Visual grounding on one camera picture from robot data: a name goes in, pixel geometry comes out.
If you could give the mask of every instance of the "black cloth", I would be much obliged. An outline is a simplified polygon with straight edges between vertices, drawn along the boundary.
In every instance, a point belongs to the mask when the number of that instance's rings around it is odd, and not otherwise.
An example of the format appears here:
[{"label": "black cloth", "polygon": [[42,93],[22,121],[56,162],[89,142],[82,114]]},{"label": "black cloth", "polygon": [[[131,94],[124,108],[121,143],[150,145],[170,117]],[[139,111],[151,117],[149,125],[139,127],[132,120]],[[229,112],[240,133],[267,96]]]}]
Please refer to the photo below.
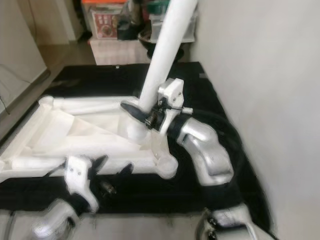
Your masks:
[{"label": "black cloth", "polygon": [[[66,66],[43,95],[64,98],[138,97],[148,68],[149,64]],[[206,116],[195,116],[217,131],[219,141],[228,151],[235,170],[233,181],[221,186],[201,187],[189,154],[169,138],[170,153],[179,164],[176,176],[164,180],[156,174],[134,174],[122,184],[114,199],[108,201],[108,204],[100,203],[99,212],[188,213],[202,211],[204,207],[221,209],[244,202],[249,206],[255,223],[268,231],[271,221],[264,193],[202,66],[198,62],[175,63],[169,77],[184,80],[185,107],[210,111],[226,119],[223,122]],[[0,208],[40,211],[54,199],[63,198],[67,194],[62,177],[8,179],[0,184]]]}]

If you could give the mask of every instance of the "white plastic base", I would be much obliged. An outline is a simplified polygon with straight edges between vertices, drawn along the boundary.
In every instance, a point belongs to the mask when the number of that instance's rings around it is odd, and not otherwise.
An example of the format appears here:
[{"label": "white plastic base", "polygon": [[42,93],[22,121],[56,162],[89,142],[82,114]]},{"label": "white plastic base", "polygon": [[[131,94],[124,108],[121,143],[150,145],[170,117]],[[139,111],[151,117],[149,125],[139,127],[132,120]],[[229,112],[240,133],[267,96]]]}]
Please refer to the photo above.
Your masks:
[{"label": "white plastic base", "polygon": [[[0,182],[8,178],[41,177],[59,166],[65,156],[109,159],[98,174],[116,174],[133,163],[134,174],[175,176],[178,162],[170,155],[166,137],[148,131],[144,142],[128,140],[128,122],[120,108],[135,97],[44,97],[15,138],[0,155]],[[52,176],[63,176],[58,170]]]}]

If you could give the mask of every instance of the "floor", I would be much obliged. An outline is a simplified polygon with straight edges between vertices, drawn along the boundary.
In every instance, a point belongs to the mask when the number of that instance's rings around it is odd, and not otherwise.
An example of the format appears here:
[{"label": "floor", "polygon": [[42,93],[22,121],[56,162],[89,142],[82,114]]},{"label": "floor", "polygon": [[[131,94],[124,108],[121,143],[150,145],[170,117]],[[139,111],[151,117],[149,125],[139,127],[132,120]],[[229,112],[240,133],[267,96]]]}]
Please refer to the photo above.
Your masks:
[{"label": "floor", "polygon": [[[64,66],[95,65],[90,46],[84,41],[73,45],[41,46],[39,48],[51,75],[34,87],[12,110],[10,116],[2,119],[2,126],[13,124],[39,98]],[[39,212],[16,212],[11,229],[11,240],[23,240],[29,234],[31,225]],[[0,210],[0,239],[3,239],[10,213]],[[193,240],[200,214],[190,215],[87,215],[75,231],[73,240]]]}]

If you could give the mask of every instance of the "black mat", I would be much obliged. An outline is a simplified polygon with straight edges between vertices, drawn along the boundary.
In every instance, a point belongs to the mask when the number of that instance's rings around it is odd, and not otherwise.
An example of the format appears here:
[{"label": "black mat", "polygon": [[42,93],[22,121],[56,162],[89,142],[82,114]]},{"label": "black mat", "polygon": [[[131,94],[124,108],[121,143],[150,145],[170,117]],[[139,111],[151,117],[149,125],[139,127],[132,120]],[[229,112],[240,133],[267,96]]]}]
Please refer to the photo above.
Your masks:
[{"label": "black mat", "polygon": [[[43,95],[54,97],[139,96],[149,65],[67,66]],[[212,111],[227,119],[217,94],[198,62],[174,64],[169,77],[184,80],[184,106]],[[266,199],[242,150],[237,134],[228,123],[210,117],[195,116],[213,126],[220,143],[227,149],[235,177],[231,183],[201,187],[189,154],[173,140],[169,149],[179,163],[176,176],[164,180],[155,174],[136,174],[123,184],[108,205],[101,203],[100,213],[188,213],[204,207],[220,209],[248,204],[256,224],[270,229]],[[15,178],[0,184],[0,208],[40,211],[55,198],[66,196],[61,177]]]}]

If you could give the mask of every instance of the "white pole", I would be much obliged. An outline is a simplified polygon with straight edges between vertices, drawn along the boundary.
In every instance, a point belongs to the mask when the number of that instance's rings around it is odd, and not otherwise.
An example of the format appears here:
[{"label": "white pole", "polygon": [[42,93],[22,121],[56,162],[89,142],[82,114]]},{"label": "white pole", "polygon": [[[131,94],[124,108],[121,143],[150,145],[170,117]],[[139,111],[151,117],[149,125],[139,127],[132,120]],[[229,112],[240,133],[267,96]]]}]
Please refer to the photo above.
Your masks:
[{"label": "white pole", "polygon": [[197,3],[198,0],[170,1],[139,99],[138,105],[146,113],[158,100],[159,85],[167,80]]}]

